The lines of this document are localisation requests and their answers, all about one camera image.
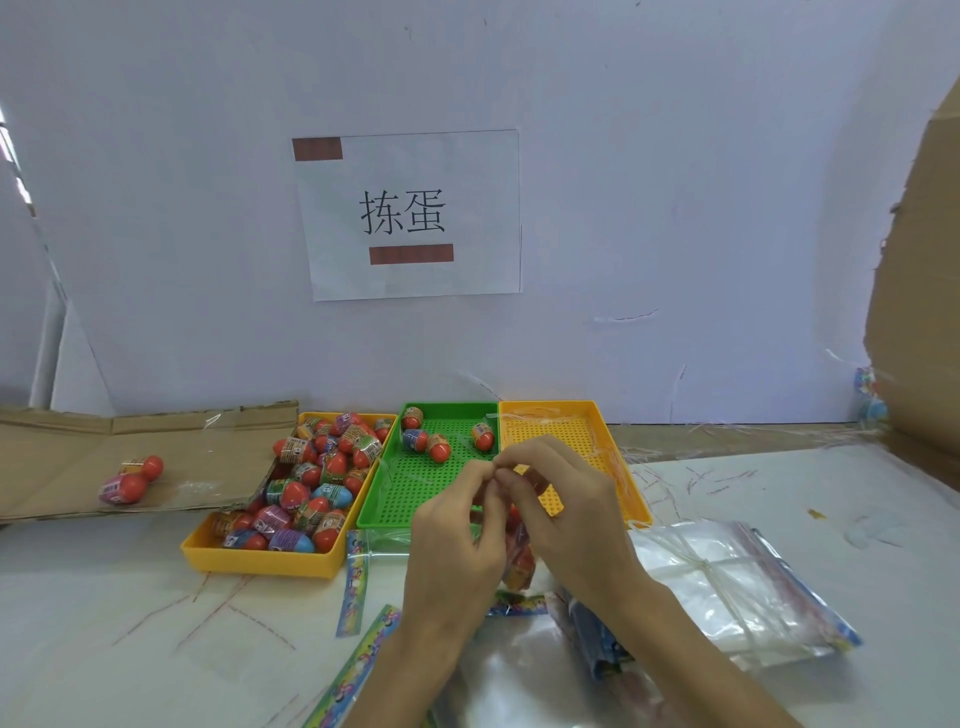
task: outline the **red rectangle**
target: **red rectangle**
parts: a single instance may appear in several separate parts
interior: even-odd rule
[[[370,265],[398,263],[452,263],[453,245],[385,245],[370,248]]]
[[[344,148],[339,136],[314,136],[293,141],[296,161],[327,161],[344,158]]]

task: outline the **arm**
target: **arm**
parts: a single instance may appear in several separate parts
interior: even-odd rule
[[[410,524],[403,614],[380,648],[346,728],[420,725],[493,602],[507,561],[507,506],[483,488],[493,464],[471,460]],[[470,505],[483,491],[484,523],[475,544]]]
[[[523,517],[534,551],[610,627],[688,723],[799,725],[704,636],[669,589],[643,570],[607,476],[550,436],[510,446],[493,463],[494,477]],[[521,464],[531,466],[523,475],[513,470]],[[536,495],[547,482],[564,502],[555,518]]]

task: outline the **perforated tray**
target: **perforated tray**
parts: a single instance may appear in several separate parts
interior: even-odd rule
[[[453,482],[471,459],[491,460],[500,452],[496,402],[409,402],[403,405],[423,410],[423,425],[430,434],[439,432],[450,443],[450,458],[438,465],[426,452],[408,452],[400,444],[402,427],[397,423],[383,450],[380,468],[364,502],[357,528],[409,528],[410,520],[424,503]],[[496,436],[490,452],[473,446],[470,428],[487,423]]]
[[[591,466],[613,478],[624,522],[653,523],[650,508],[636,488],[596,402],[502,401],[497,405],[497,412],[497,443],[502,448],[533,437],[553,435],[575,449]],[[552,485],[540,496],[540,502],[551,516],[564,510]]]

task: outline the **yellow plastic tray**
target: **yellow plastic tray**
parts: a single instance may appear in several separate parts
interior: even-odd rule
[[[299,425],[308,417],[323,417],[333,421],[340,412],[301,412],[297,419]],[[391,422],[391,430],[396,426],[396,415],[368,415],[360,413],[368,425],[386,418]],[[333,578],[347,555],[347,532],[353,528],[360,508],[367,497],[367,491],[373,483],[373,475],[379,466],[376,460],[367,473],[360,495],[347,512],[336,543],[328,553],[293,553],[288,551],[245,551],[243,549],[223,548],[222,539],[213,535],[213,521],[217,514],[211,513],[203,523],[180,544],[180,550],[187,562],[197,571],[218,571],[228,573],[262,573],[277,576],[313,576],[322,579]]]
[[[540,435],[553,435],[570,445],[601,473],[616,483],[616,497],[624,522],[650,525],[653,516],[636,488],[620,449],[592,400],[502,401],[497,405],[500,420],[500,449]],[[540,496],[551,516],[564,505],[551,485]]]

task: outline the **paper sign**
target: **paper sign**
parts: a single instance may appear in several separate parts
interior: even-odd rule
[[[518,132],[293,148],[314,301],[520,292]]]

